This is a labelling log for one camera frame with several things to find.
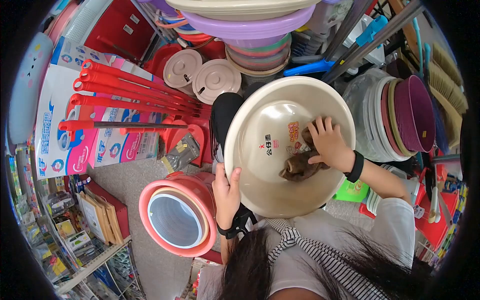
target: woman's hand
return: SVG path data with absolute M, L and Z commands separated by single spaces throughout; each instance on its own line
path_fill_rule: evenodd
M 225 177 L 225 165 L 216 166 L 215 180 L 212 182 L 213 195 L 216 203 L 216 222 L 223 230 L 232 227 L 232 220 L 240 207 L 240 172 L 235 168 L 230 176 L 230 184 Z
M 311 122 L 307 125 L 312 135 L 313 144 L 320 155 L 311 157 L 308 163 L 324 162 L 343 173 L 351 172 L 355 163 L 355 153 L 345 145 L 340 133 L 340 125 L 337 124 L 332 128 L 331 117 L 325 119 L 325 126 L 322 117 L 317 117 L 316 123 L 318 130 Z

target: mop handle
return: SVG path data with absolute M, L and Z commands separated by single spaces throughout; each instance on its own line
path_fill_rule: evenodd
M 103 106 L 107 108 L 124 108 L 124 109 L 136 109 L 141 111 L 153 111 L 167 114 L 185 113 L 184 111 L 178 111 L 169 109 L 166 107 L 158 107 L 154 105 L 147 105 L 141 103 L 133 103 L 122 100 L 114 100 L 106 97 L 87 96 L 81 94 L 73 94 L 70 97 L 70 103 L 73 105 L 91 105 L 91 106 Z
M 162 95 L 161 93 L 155 97 L 152 97 L 152 96 L 139 94 L 136 92 L 117 89 L 108 85 L 95 84 L 92 82 L 82 82 L 80 81 L 79 78 L 75 79 L 75 81 L 73 82 L 73 90 L 75 92 L 86 91 L 91 93 L 103 93 L 108 95 L 116 95 L 116 96 L 125 97 L 129 99 L 139 100 L 145 103 L 150 102 L 150 103 L 163 105 L 165 107 L 182 109 L 185 111 L 191 111 L 191 112 L 196 111 L 196 109 L 193 109 L 191 107 L 186 107 L 181 104 L 174 103 L 175 101 L 183 102 L 183 100 L 180 100 L 178 98 L 170 98 L 167 95 Z
M 140 93 L 140 94 L 151 96 L 151 97 L 160 97 L 161 95 L 164 95 L 164 93 L 161 91 L 149 89 L 147 87 L 144 87 L 138 84 L 133 84 L 131 82 L 118 79 L 113 75 L 99 73 L 92 70 L 82 70 L 80 72 L 79 79 L 81 82 L 92 82 L 95 84 L 102 84 L 106 86 L 111 86 L 116 89 L 132 91 L 132 92 Z M 185 106 L 196 108 L 196 105 L 194 103 L 190 103 L 183 98 L 175 98 L 175 97 L 176 96 L 169 95 L 168 100 L 169 101 L 174 100 L 175 102 L 184 104 Z
M 83 70 L 89 69 L 89 70 L 93 70 L 95 72 L 110 74 L 110 75 L 113 75 L 113 76 L 117 77 L 117 79 L 121 78 L 121 79 L 124 79 L 124 80 L 135 82 L 136 84 L 141 84 L 141 85 L 144 85 L 144 86 L 148 86 L 150 88 L 157 89 L 159 91 L 163 91 L 165 93 L 168 93 L 169 95 L 175 95 L 175 96 L 181 97 L 182 99 L 185 99 L 187 101 L 193 101 L 193 98 L 191 98 L 190 96 L 188 96 L 188 95 L 186 95 L 182 92 L 176 91 L 176 90 L 174 90 L 172 88 L 169 88 L 169 87 L 166 87 L 162 84 L 154 83 L 150 80 L 147 80 L 147 79 L 142 78 L 142 77 L 137 76 L 137 75 L 130 74 L 130 73 L 122 71 L 120 69 L 109 67 L 107 65 L 103 65 L 103 64 L 98 63 L 98 62 L 94 62 L 91 59 L 87 59 L 87 60 L 84 61 L 84 63 L 82 64 L 82 69 Z
M 174 125 L 174 124 L 156 124 L 156 123 L 139 123 L 139 122 L 95 122 L 89 121 L 77 121 L 69 120 L 59 123 L 59 130 L 62 131 L 76 131 L 80 129 L 94 129 L 94 128 L 188 128 L 187 125 Z
M 167 128 L 120 128 L 120 134 L 127 133 L 144 133 L 144 132 L 164 132 Z

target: blue handle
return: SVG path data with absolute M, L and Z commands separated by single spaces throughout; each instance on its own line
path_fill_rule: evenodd
M 363 31 L 363 33 L 359 35 L 355 41 L 360 47 L 365 45 L 367 42 L 371 43 L 373 41 L 373 36 L 377 34 L 377 32 L 379 32 L 380 29 L 387 24 L 387 22 L 388 20 L 385 18 L 385 16 L 379 15 L 372 20 L 370 24 L 368 24 L 367 28 L 365 28 L 365 31 Z
M 335 62 L 333 60 L 327 62 L 325 61 L 325 59 L 323 59 L 308 65 L 299 66 L 297 68 L 293 68 L 290 70 L 285 70 L 283 72 L 283 76 L 288 77 L 288 76 L 302 75 L 302 74 L 315 73 L 315 72 L 325 72 L 325 71 L 328 71 L 333 66 L 334 63 Z

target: purple plastic basin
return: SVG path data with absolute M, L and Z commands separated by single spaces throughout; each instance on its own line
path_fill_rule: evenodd
M 222 21 L 208 19 L 190 12 L 181 12 L 198 31 L 219 37 L 229 45 L 256 48 L 281 40 L 286 33 L 302 27 L 312 16 L 315 5 L 285 16 L 259 21 Z
M 410 151 L 429 152 L 435 141 L 432 100 L 422 80 L 412 75 L 395 87 L 395 116 L 403 144 Z

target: scrub brush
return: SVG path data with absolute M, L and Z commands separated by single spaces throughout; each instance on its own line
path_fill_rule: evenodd
M 432 60 L 443 69 L 445 73 L 452 78 L 456 85 L 462 85 L 462 77 L 456 67 L 453 59 L 448 53 L 440 47 L 437 43 L 433 43 L 432 47 Z
M 460 115 L 467 110 L 467 99 L 455 82 L 436 64 L 429 65 L 428 84 L 455 108 Z

